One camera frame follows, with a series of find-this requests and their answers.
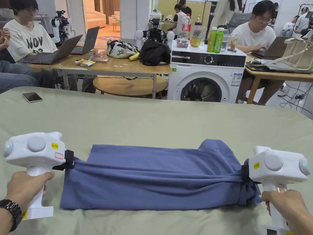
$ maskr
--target green plastic bottle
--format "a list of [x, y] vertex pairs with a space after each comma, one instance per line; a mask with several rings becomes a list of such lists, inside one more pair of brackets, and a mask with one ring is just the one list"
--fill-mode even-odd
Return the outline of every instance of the green plastic bottle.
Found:
[[209, 42], [208, 42], [207, 52], [214, 52], [216, 34], [217, 34], [217, 28], [212, 27]]
[[224, 38], [224, 28], [219, 28], [218, 31], [217, 31], [217, 34], [216, 34], [214, 53], [218, 53], [219, 54], [221, 52], [223, 38]]

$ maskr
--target office chair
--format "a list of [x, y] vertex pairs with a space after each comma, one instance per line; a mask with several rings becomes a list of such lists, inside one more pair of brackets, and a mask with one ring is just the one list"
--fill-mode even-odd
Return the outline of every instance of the office chair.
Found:
[[227, 24], [229, 33], [231, 34], [235, 28], [237, 28], [239, 25], [247, 23], [252, 17], [252, 13], [237, 13], [235, 12], [233, 14], [233, 17]]

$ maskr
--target washing machine window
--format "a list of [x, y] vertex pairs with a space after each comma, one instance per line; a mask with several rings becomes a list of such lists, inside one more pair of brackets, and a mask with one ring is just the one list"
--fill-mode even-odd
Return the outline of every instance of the washing machine window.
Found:
[[193, 79], [184, 86], [181, 100], [221, 102], [222, 91], [216, 81], [207, 77], [200, 77]]

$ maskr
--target folded blue cloth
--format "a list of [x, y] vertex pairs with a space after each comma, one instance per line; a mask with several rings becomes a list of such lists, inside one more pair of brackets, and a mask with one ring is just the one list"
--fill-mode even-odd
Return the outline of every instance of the folded blue cloth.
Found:
[[261, 202], [220, 140], [199, 149], [93, 145], [65, 172], [62, 209], [199, 210]]

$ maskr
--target washing machine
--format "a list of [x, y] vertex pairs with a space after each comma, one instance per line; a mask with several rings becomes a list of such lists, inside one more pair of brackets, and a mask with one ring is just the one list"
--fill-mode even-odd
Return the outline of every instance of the washing machine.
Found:
[[178, 48], [174, 40], [167, 99], [235, 103], [246, 56], [238, 49], [208, 53], [206, 45]]

